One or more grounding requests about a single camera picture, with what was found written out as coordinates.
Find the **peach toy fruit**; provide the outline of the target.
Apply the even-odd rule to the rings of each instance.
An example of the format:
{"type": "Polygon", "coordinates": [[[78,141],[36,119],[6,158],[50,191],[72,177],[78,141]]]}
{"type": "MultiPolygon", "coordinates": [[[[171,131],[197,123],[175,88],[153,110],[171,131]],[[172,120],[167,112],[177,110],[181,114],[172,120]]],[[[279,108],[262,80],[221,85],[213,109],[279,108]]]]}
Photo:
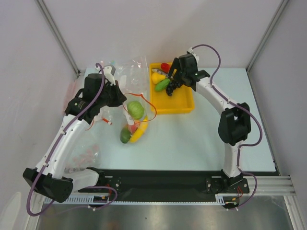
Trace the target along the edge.
{"type": "Polygon", "coordinates": [[[136,132],[136,130],[138,129],[138,127],[136,125],[128,125],[128,130],[131,134],[134,134],[136,132]]]}

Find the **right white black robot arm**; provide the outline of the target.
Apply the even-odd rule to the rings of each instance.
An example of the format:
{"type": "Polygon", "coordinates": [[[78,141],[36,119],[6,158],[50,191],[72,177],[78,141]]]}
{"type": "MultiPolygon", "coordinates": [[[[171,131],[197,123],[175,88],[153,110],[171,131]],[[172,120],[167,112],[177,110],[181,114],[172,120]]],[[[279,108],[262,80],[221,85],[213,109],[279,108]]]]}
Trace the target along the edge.
{"type": "Polygon", "coordinates": [[[237,163],[239,146],[251,132],[248,104],[232,105],[230,99],[223,95],[213,82],[209,73],[198,69],[197,59],[191,53],[174,58],[168,76],[202,95],[220,115],[218,135],[224,143],[223,173],[226,175],[221,180],[221,186],[226,192],[233,192],[239,185],[236,177],[241,174],[237,163]]]}

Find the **clear orange-zipper zip bag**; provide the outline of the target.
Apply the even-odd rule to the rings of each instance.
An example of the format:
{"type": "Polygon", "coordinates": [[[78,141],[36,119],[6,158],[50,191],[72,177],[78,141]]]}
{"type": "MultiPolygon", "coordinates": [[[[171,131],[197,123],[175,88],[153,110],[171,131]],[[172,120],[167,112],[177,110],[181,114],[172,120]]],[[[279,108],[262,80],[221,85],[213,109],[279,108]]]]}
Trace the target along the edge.
{"type": "Polygon", "coordinates": [[[139,141],[151,121],[157,116],[156,107],[148,101],[143,93],[127,92],[123,103],[123,123],[119,139],[123,144],[139,141]]]}

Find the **yellow toy banana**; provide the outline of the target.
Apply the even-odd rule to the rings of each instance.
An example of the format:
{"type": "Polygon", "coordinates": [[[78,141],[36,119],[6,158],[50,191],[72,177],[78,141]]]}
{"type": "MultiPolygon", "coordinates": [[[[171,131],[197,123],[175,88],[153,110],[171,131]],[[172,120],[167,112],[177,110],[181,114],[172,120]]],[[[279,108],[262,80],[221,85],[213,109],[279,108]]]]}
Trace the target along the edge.
{"type": "Polygon", "coordinates": [[[138,128],[136,129],[136,131],[132,134],[130,138],[131,143],[137,142],[144,135],[148,127],[148,117],[145,116],[144,119],[136,123],[136,125],[138,125],[138,128]]]}

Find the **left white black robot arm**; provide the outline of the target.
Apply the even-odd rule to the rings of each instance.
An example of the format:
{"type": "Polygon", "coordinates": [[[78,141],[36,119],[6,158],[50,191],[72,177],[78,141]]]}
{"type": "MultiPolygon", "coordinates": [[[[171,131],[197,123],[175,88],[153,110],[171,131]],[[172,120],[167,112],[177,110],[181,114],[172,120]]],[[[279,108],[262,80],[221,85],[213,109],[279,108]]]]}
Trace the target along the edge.
{"type": "Polygon", "coordinates": [[[37,192],[59,203],[72,192],[92,188],[100,192],[106,181],[93,167],[65,174],[66,164],[80,136],[89,128],[104,106],[118,107],[126,101],[112,73],[92,73],[85,77],[84,87],[68,103],[60,130],[48,152],[35,168],[26,168],[23,178],[31,192],[37,192]]]}

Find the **orange green toy mango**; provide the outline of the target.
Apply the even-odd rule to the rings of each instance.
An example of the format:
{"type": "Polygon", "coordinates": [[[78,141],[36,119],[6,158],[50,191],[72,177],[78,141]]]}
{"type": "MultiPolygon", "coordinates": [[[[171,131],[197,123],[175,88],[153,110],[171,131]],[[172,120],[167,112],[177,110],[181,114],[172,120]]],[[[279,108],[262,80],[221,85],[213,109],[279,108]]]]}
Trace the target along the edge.
{"type": "Polygon", "coordinates": [[[120,132],[120,141],[124,144],[128,143],[131,138],[131,133],[127,127],[124,127],[120,132]]]}

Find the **dark toy grape bunch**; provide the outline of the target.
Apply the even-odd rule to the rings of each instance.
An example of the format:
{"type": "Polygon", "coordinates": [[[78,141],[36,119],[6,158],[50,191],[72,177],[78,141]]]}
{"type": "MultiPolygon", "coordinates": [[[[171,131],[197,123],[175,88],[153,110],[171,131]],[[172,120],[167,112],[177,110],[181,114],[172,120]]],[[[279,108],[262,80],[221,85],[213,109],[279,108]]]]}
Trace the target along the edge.
{"type": "Polygon", "coordinates": [[[173,92],[174,90],[180,88],[182,86],[182,83],[181,82],[178,82],[176,80],[171,80],[168,84],[168,86],[166,87],[165,91],[166,91],[166,94],[168,96],[172,96],[173,95],[173,92]]]}

